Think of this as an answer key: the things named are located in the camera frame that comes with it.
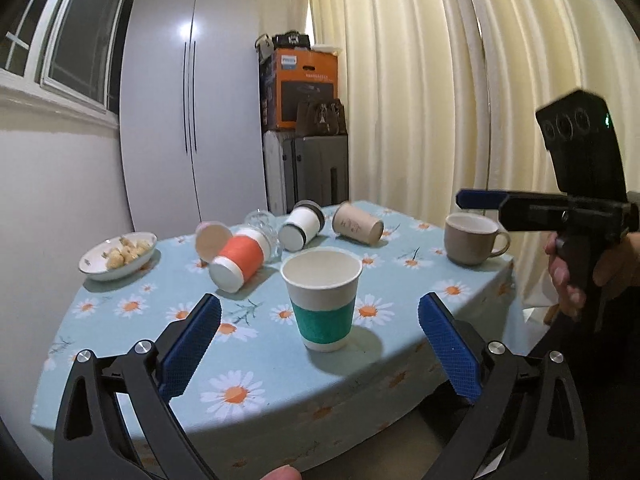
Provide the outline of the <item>person's right hand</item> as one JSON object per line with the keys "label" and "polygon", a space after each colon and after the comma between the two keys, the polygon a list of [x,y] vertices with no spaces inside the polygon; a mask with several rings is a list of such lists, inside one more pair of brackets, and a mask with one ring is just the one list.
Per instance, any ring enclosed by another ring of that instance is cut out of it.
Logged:
{"label": "person's right hand", "polygon": [[[570,277],[567,263],[555,251],[558,234],[551,232],[544,246],[549,257],[548,272],[558,293],[559,309],[577,318],[587,295]],[[617,246],[604,252],[594,267],[593,281],[603,287],[610,298],[620,296],[627,288],[639,285],[639,233],[627,234]]]}

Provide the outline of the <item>person's left hand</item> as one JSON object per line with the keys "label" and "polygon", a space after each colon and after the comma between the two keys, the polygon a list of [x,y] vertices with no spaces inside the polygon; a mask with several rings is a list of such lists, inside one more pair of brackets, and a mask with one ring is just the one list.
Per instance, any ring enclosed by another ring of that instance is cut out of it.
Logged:
{"label": "person's left hand", "polygon": [[302,475],[291,465],[284,465],[269,471],[260,480],[302,480]]}

